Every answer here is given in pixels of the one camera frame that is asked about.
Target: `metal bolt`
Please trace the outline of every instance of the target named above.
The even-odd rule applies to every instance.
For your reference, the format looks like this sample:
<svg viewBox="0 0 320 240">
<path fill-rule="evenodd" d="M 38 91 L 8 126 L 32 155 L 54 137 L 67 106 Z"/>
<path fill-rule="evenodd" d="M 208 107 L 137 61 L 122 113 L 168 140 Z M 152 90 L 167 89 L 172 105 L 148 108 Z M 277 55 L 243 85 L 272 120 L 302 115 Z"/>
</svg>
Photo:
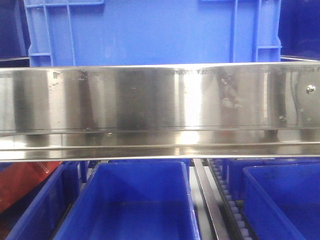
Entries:
<svg viewBox="0 0 320 240">
<path fill-rule="evenodd" d="M 306 93 L 307 94 L 313 94 L 316 91 L 316 86 L 315 85 L 308 85 L 306 87 Z"/>
</svg>

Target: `stainless steel rail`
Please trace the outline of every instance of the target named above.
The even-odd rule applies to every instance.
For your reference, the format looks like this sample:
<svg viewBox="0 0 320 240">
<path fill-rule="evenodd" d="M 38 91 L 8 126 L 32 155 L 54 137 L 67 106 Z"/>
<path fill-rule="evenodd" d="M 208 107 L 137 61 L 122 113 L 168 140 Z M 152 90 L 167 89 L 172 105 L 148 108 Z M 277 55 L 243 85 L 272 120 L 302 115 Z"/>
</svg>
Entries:
<svg viewBox="0 0 320 240">
<path fill-rule="evenodd" d="M 0 161 L 320 156 L 320 63 L 0 69 Z"/>
<path fill-rule="evenodd" d="M 218 203 L 211 189 L 204 166 L 200 158 L 193 159 L 196 178 L 201 190 L 202 199 L 207 206 L 209 222 L 212 224 L 213 235 L 217 240 L 230 240 L 225 222 L 221 215 Z"/>
</svg>

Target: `red object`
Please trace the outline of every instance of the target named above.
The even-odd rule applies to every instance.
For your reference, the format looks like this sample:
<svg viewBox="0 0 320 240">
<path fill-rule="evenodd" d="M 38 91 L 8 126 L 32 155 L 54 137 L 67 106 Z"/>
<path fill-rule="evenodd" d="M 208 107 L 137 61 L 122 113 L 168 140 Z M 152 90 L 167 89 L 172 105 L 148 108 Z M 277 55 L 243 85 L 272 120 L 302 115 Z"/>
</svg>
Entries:
<svg viewBox="0 0 320 240">
<path fill-rule="evenodd" d="M 0 213 L 45 180 L 60 163 L 17 162 L 0 172 Z"/>
</svg>

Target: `blue plastic crate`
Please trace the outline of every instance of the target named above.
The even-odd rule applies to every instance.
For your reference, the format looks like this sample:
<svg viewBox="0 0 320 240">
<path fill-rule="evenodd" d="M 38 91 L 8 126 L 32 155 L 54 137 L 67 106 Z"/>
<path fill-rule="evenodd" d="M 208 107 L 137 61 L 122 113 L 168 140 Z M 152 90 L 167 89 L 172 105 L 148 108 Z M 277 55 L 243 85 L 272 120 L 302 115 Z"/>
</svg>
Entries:
<svg viewBox="0 0 320 240">
<path fill-rule="evenodd" d="M 31 66 L 280 60 L 281 0 L 24 0 Z"/>
<path fill-rule="evenodd" d="M 320 164 L 244 168 L 244 214 L 259 240 L 318 240 Z"/>
<path fill-rule="evenodd" d="M 61 164 L 26 197 L 1 215 L 11 232 L 6 240 L 49 240 L 80 193 L 79 162 Z"/>
<path fill-rule="evenodd" d="M 260 159 L 228 159 L 225 160 L 224 175 L 228 191 L 234 201 L 245 197 L 245 174 L 243 168 L 251 166 L 309 164 L 320 162 L 320 158 L 260 158 Z"/>
<path fill-rule="evenodd" d="M 55 240 L 200 240 L 182 162 L 101 163 Z"/>
<path fill-rule="evenodd" d="M 29 46 L 23 0 L 0 1 L 0 59 L 25 57 Z"/>
<path fill-rule="evenodd" d="M 190 179 L 190 158 L 154 158 L 154 159 L 120 159 L 109 160 L 109 163 L 145 163 L 145 162 L 182 162 L 186 166 L 186 175 Z"/>
<path fill-rule="evenodd" d="M 283 55 L 320 59 L 319 11 L 319 0 L 282 0 L 279 37 Z"/>
</svg>

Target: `metal guide rail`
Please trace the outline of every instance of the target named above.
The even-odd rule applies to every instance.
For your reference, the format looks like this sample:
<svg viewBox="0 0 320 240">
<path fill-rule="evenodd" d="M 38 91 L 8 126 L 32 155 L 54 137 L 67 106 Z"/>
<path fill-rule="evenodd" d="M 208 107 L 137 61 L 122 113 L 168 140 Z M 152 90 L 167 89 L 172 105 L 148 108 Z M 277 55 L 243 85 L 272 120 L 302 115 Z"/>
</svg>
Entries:
<svg viewBox="0 0 320 240">
<path fill-rule="evenodd" d="M 320 63 L 0 69 L 0 160 L 320 156 Z"/>
</svg>

